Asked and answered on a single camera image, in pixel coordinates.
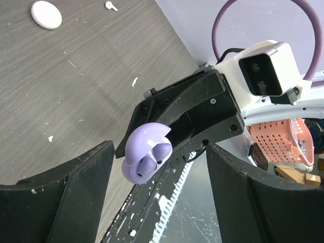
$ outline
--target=camera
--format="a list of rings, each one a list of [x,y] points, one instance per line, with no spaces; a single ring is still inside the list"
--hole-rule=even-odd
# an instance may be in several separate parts
[[[256,49],[238,63],[255,96],[281,96],[300,80],[292,49],[284,42]]]

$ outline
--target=camera lens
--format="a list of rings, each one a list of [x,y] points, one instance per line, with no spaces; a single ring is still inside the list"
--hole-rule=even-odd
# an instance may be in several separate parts
[[[258,71],[260,71],[260,67],[259,67],[259,65],[256,64],[256,63],[253,63],[253,64],[252,64],[252,70],[253,70],[253,72],[258,72]]]

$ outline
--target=plastic basket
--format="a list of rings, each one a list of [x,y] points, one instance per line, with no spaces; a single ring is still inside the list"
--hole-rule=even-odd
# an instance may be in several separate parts
[[[301,118],[254,124],[250,127],[250,133],[269,162],[313,166],[313,139]]]

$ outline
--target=black camera panel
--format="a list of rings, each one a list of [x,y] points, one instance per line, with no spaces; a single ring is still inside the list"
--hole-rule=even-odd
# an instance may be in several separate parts
[[[239,66],[249,86],[250,92],[255,96],[280,96],[282,89],[267,54],[259,54],[239,60]]]

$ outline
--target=wood grain surface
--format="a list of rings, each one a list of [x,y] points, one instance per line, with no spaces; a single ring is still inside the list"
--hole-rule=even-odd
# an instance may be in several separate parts
[[[113,1],[117,12],[102,0],[52,0],[63,17],[56,30],[33,21],[33,2],[0,2],[0,184],[6,185],[103,140],[117,146],[145,91],[197,69],[154,0]],[[112,168],[97,241],[132,188],[121,162]]]

